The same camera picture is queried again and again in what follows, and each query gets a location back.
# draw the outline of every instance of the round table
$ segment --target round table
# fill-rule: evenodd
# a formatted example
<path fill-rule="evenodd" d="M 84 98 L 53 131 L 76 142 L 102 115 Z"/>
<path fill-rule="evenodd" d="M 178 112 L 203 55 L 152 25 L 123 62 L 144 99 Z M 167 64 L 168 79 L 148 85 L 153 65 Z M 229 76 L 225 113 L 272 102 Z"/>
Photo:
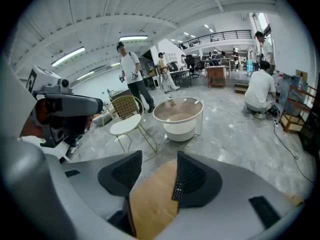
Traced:
<path fill-rule="evenodd" d="M 196 133 L 196 118 L 201 114 L 201 129 L 204 104 L 192 97 L 172 98 L 160 103 L 153 110 L 155 119 L 163 123 L 167 137 L 176 142 L 191 139 Z"/>

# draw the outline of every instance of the ceiling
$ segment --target ceiling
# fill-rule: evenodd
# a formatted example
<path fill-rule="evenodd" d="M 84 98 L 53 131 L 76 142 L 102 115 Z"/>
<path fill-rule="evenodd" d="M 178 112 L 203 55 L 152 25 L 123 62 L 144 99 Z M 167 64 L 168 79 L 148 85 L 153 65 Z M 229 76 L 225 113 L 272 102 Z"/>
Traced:
<path fill-rule="evenodd" d="M 276 1 L 34 0 L 18 20 L 10 63 L 21 79 L 28 77 L 32 65 L 38 65 L 74 82 L 95 68 L 108 69 L 119 62 L 115 45 L 121 36 L 148 35 L 145 41 L 126 45 L 142 56 L 157 41 L 184 28 L 196 29 L 199 19 L 228 12 L 277 13 Z M 85 52 L 51 66 L 80 47 Z"/>

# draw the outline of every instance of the window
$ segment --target window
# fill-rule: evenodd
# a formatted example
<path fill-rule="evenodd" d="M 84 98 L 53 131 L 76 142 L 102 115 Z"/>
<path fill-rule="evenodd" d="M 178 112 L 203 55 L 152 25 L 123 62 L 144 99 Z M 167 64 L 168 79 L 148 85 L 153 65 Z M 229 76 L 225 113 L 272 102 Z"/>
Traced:
<path fill-rule="evenodd" d="M 268 26 L 266 17 L 263 13 L 258 14 L 258 21 L 259 21 L 261 32 L 263 32 L 263 30 L 265 30 L 266 27 Z"/>

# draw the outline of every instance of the cap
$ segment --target cap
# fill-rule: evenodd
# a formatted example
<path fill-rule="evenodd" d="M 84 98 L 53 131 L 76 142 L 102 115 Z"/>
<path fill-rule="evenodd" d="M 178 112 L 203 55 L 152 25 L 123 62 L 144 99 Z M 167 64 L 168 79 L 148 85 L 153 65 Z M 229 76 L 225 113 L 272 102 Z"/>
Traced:
<path fill-rule="evenodd" d="M 121 46 L 125 46 L 123 42 L 118 42 L 116 44 L 116 50 L 118 51 L 118 49 L 121 47 Z"/>

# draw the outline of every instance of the glass panel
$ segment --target glass panel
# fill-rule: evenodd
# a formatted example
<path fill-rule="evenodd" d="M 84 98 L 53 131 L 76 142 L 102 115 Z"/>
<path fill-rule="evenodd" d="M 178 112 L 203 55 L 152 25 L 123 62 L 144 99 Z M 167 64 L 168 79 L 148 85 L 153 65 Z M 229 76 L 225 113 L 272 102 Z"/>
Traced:
<path fill-rule="evenodd" d="M 160 121 L 178 123 L 189 121 L 203 109 L 200 100 L 191 97 L 173 98 L 162 102 L 153 111 L 154 117 Z"/>

